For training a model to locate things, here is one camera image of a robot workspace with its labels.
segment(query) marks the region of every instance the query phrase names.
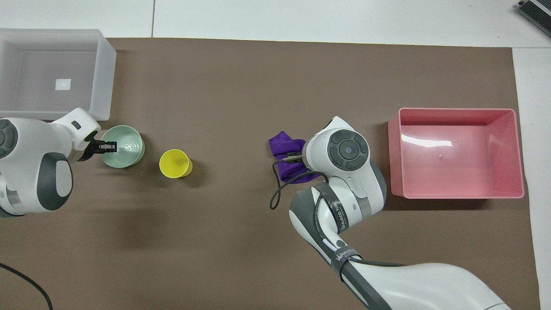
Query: brown mat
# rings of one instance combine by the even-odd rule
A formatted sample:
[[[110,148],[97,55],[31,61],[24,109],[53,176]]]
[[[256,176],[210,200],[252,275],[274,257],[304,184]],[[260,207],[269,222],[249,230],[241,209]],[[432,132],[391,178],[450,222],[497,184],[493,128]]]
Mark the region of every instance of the brown mat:
[[[109,41],[117,65],[101,125],[141,132],[142,161],[76,163],[61,210],[0,222],[0,261],[60,310],[361,309],[289,221],[304,186],[269,210],[267,140],[280,130],[308,139],[339,115],[368,139],[390,184],[386,123],[400,107],[518,111],[511,49]],[[171,148],[192,158],[189,177],[159,172]],[[513,309],[539,309],[527,196],[407,200],[389,187],[385,211],[343,238],[370,260],[461,266]],[[1,309],[45,308],[30,285],[5,271],[0,279]]]

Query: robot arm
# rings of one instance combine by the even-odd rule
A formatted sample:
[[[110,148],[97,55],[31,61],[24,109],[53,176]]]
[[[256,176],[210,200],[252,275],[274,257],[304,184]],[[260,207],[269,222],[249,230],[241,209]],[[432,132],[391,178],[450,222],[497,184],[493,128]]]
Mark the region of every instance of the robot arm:
[[[99,129],[81,108],[51,123],[1,119],[0,216],[60,208],[73,189],[69,163],[87,159],[91,153],[116,150],[115,143],[94,140]]]
[[[386,185],[358,132],[335,117],[306,143],[312,169],[331,175],[294,196],[289,210],[297,232],[370,310],[510,310],[479,278],[446,264],[381,266],[363,261],[338,234],[379,212]]]

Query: yellow cup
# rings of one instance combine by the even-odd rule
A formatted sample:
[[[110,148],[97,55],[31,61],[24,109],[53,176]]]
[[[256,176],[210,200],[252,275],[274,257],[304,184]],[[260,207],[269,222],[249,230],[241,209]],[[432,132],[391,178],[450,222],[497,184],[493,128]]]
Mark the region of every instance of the yellow cup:
[[[166,151],[159,160],[161,172],[171,179],[187,176],[193,169],[191,159],[179,149]]]

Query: green bowl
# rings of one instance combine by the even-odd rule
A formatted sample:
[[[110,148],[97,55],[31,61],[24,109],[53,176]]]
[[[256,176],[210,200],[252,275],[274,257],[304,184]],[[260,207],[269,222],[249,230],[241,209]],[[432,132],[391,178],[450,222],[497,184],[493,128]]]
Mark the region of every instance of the green bowl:
[[[115,126],[107,130],[101,139],[117,142],[117,152],[101,155],[101,159],[113,168],[132,166],[142,159],[145,152],[142,137],[130,126]]]

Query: pink bin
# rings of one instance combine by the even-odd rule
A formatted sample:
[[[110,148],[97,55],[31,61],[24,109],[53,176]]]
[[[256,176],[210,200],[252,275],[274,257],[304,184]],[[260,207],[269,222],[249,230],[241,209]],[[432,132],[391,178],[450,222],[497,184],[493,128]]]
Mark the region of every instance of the pink bin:
[[[402,108],[388,122],[392,193],[410,199],[521,198],[511,109]]]

